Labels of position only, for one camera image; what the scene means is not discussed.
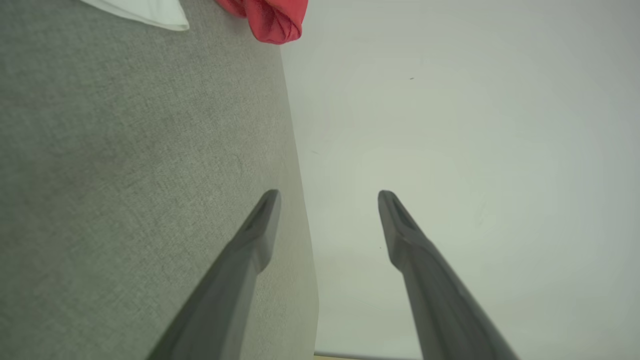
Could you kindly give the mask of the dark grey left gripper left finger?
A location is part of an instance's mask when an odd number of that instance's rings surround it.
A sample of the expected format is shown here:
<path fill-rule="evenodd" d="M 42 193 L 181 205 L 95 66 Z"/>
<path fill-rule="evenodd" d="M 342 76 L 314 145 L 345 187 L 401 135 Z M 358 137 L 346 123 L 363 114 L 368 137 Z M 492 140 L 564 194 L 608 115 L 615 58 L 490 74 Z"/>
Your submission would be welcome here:
<path fill-rule="evenodd" d="M 150 360 L 238 360 L 258 275 L 270 264 L 281 193 L 266 191 L 163 333 Z"/>

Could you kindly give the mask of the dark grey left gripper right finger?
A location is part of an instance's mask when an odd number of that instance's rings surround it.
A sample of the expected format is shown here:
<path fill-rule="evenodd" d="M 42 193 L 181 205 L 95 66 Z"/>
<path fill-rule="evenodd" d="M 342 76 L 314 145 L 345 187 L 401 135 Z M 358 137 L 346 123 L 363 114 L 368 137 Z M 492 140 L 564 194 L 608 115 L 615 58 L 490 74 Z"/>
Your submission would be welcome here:
<path fill-rule="evenodd" d="M 402 273 L 425 360 L 516 360 L 498 328 L 400 199 L 378 193 L 387 251 Z"/>

